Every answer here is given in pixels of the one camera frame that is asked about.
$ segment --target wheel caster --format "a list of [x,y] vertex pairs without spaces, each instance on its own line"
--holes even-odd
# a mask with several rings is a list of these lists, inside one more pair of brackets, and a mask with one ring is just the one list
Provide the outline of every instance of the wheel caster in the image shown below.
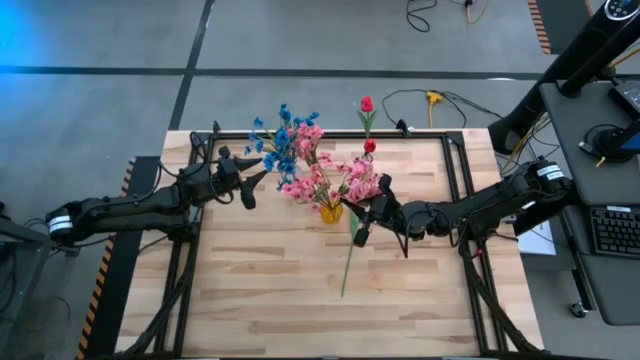
[[587,316],[587,313],[589,311],[585,310],[584,306],[582,306],[581,302],[577,302],[575,304],[572,304],[569,309],[571,310],[571,313],[573,314],[573,316],[577,317],[577,318],[584,318],[585,316]]

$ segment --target black mat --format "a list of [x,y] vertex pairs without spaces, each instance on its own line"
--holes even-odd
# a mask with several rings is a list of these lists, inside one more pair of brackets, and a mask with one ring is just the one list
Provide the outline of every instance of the black mat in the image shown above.
[[528,3],[545,54],[563,53],[593,15],[589,0],[528,0]]

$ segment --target white label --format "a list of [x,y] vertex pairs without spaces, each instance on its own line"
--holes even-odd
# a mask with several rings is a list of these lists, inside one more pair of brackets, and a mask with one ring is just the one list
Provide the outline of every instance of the white label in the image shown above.
[[630,208],[626,208],[626,207],[622,207],[622,206],[607,206],[607,210],[609,210],[609,211],[631,212]]
[[557,178],[560,178],[560,177],[564,177],[564,174],[562,173],[562,171],[556,171],[556,172],[553,172],[553,173],[547,175],[547,179],[549,179],[549,180],[557,179]]
[[57,223],[67,222],[67,221],[71,221],[71,218],[68,215],[58,216],[58,217],[55,217],[55,218],[51,219],[51,221],[49,221],[49,226],[53,226],[53,225],[55,225]]
[[544,167],[540,170],[538,170],[538,176],[544,176],[547,175],[548,173],[552,173],[555,171],[560,171],[560,166],[558,165],[549,165],[547,167]]
[[53,226],[49,227],[49,234],[58,231],[60,229],[68,229],[68,228],[72,228],[73,225],[71,225],[71,223],[59,223],[59,224],[55,224]]

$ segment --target yellow connector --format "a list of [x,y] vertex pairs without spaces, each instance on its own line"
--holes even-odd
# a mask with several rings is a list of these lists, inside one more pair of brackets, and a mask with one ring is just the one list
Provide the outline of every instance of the yellow connector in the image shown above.
[[442,101],[442,95],[435,91],[427,91],[427,100],[429,100],[429,127],[433,128],[433,106]]

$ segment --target gray concrete floor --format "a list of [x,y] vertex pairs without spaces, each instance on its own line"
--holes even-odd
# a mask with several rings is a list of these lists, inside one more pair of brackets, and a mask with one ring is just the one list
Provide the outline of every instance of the gray concrete floor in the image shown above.
[[[0,3],[0,66],[184,68],[205,0],[8,0]],[[483,20],[465,24],[461,8],[441,0],[426,11],[432,31],[404,19],[402,0],[217,0],[199,68],[369,69],[541,72],[553,61],[539,48],[525,0],[494,0]],[[640,73],[640,57],[625,64]],[[119,193],[126,162],[158,155],[181,76],[0,74],[0,199],[17,222],[71,199]],[[450,90],[506,114],[530,81],[196,77],[180,129],[246,129],[276,121],[288,102],[318,111],[325,128],[359,128],[354,101],[379,101],[396,89]],[[389,112],[427,127],[419,94],[389,100]],[[467,126],[494,119],[462,106]],[[454,108],[438,105],[437,127],[455,128]],[[380,117],[378,127],[388,128]],[[551,127],[540,136],[555,143]],[[551,148],[533,143],[534,151]],[[551,158],[564,166],[560,151]],[[103,248],[48,261],[33,301],[16,326],[9,355],[75,355]],[[613,328],[598,313],[578,320],[570,276],[527,274],[542,336],[560,354],[637,358],[640,327]],[[71,305],[66,308],[55,296]]]

